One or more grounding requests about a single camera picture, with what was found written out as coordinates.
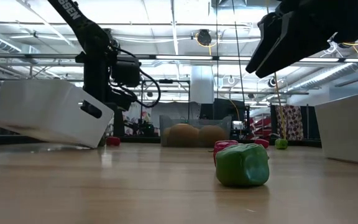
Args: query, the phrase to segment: white panel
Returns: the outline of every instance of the white panel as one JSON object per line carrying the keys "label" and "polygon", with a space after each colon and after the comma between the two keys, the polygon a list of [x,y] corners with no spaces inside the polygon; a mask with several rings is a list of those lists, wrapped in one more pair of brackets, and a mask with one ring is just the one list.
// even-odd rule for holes
{"label": "white panel", "polygon": [[316,106],[327,158],[358,163],[358,95]]}
{"label": "white panel", "polygon": [[214,80],[210,66],[191,68],[190,99],[197,103],[214,102]]}

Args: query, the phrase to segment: green pepper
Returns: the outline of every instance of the green pepper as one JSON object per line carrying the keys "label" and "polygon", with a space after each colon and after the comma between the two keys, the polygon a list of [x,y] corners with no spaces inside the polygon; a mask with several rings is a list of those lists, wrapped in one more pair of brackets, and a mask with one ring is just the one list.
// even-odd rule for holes
{"label": "green pepper", "polygon": [[269,157],[260,144],[238,144],[216,154],[216,177],[228,187],[251,187],[269,179]]}
{"label": "green pepper", "polygon": [[276,139],[274,146],[276,149],[287,149],[288,141],[286,139]]}

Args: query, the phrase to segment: curtain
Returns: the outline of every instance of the curtain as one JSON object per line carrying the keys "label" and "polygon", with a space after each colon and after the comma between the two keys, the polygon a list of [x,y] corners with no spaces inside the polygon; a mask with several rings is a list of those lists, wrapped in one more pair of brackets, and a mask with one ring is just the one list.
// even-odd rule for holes
{"label": "curtain", "polygon": [[[288,140],[303,140],[303,124],[300,106],[284,105],[283,117]],[[277,114],[277,133],[283,136],[282,119],[280,117],[280,107],[275,107]]]}

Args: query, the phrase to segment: white plastic bin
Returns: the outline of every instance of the white plastic bin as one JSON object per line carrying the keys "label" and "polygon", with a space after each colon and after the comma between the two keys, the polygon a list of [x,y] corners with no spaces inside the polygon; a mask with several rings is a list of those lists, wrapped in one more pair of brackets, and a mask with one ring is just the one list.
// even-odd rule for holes
{"label": "white plastic bin", "polygon": [[[83,100],[101,117],[81,110]],[[97,147],[113,113],[65,80],[8,81],[0,89],[0,127],[43,141]]]}

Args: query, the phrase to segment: green apple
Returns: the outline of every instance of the green apple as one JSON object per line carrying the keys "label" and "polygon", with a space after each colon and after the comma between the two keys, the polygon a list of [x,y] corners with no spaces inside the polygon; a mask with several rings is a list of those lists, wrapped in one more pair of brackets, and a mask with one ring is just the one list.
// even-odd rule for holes
{"label": "green apple", "polygon": [[286,139],[276,139],[274,145],[276,149],[287,149],[288,141]]}

